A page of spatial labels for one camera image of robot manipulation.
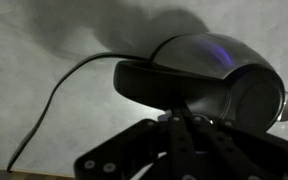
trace black cable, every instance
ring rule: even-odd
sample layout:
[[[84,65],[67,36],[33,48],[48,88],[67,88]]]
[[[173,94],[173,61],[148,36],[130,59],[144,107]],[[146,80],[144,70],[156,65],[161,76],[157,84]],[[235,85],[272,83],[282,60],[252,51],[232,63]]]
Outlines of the black cable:
[[[25,149],[26,145],[30,142],[30,140],[33,138],[33,136],[35,135],[36,131],[38,130],[38,128],[40,127],[47,111],[48,108],[51,104],[51,101],[53,99],[53,96],[56,92],[56,90],[58,89],[58,87],[71,75],[73,74],[77,69],[79,69],[80,67],[82,67],[83,65],[94,61],[96,59],[102,59],[102,58],[122,58],[122,59],[129,59],[129,60],[138,60],[138,61],[149,61],[149,59],[146,58],[142,58],[142,57],[137,57],[137,56],[131,56],[131,55],[123,55],[123,54],[116,54],[116,53],[101,53],[101,54],[97,54],[97,55],[93,55],[90,56],[84,60],[82,60],[81,62],[79,62],[77,65],[75,65],[69,72],[67,72],[56,84],[56,86],[54,87],[54,89],[52,90],[52,93],[48,99],[48,102],[40,116],[40,118],[38,119],[38,121],[36,122],[36,124],[34,125],[34,127],[32,128],[32,130],[25,136],[25,138],[22,140],[21,144],[19,145],[19,147],[17,148],[17,150],[14,152],[10,162],[7,165],[7,171],[11,172],[11,168],[13,166],[13,164],[16,162],[17,158],[21,155],[21,153],[23,152],[23,150]]]

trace cable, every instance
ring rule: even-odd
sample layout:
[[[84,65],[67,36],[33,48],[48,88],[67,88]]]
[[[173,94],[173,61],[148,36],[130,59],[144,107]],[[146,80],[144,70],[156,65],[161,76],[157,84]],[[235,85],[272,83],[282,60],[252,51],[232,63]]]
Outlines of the cable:
[[[52,93],[47,101],[47,104],[40,116],[40,118],[38,119],[38,121],[36,122],[36,124],[34,125],[34,127],[32,128],[32,130],[25,136],[25,138],[22,140],[21,144],[19,145],[19,147],[16,149],[16,151],[14,152],[11,160],[9,161],[8,165],[7,165],[7,171],[8,172],[12,172],[11,168],[13,166],[13,164],[16,162],[17,158],[21,155],[21,153],[23,152],[23,150],[25,149],[25,147],[27,146],[27,144],[30,142],[30,140],[33,138],[33,136],[35,135],[36,131],[38,130],[38,128],[40,127],[47,111],[48,108],[52,102],[53,96],[56,92],[56,90],[58,89],[58,87],[71,75],[73,74],[77,69],[79,69],[80,67],[82,67],[83,65],[97,60],[97,59],[102,59],[102,58],[122,58],[122,59],[130,59],[130,60],[138,60],[138,61],[149,61],[149,59],[146,58],[142,58],[142,57],[137,57],[137,56],[131,56],[131,55],[123,55],[123,54],[116,54],[116,53],[101,53],[101,54],[96,54],[93,56],[90,56],[84,60],[82,60],[81,62],[79,62],[77,65],[75,65],[69,72],[67,72],[56,84],[56,86],[53,88]]]

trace screw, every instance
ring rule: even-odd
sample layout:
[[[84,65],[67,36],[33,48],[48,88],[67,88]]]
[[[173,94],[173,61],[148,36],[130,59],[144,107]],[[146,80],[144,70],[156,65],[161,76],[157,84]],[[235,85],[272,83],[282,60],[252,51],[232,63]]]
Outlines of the screw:
[[[154,123],[153,123],[153,122],[148,122],[147,125],[149,125],[149,126],[153,126]]]
[[[252,176],[249,176],[249,177],[247,178],[247,180],[261,180],[261,178],[252,175]]]
[[[194,119],[195,119],[195,121],[201,121],[202,120],[202,118],[199,116],[196,116]]]
[[[226,126],[232,126],[232,122],[231,121],[225,121],[224,123]]]
[[[107,163],[104,165],[103,170],[106,173],[114,172],[116,169],[116,165],[114,163]]]
[[[179,117],[173,117],[173,120],[174,120],[174,121],[179,121],[180,118],[179,118]]]
[[[182,180],[196,180],[192,175],[186,174],[183,176]]]
[[[95,166],[95,162],[92,160],[86,161],[84,164],[85,169],[92,169]]]

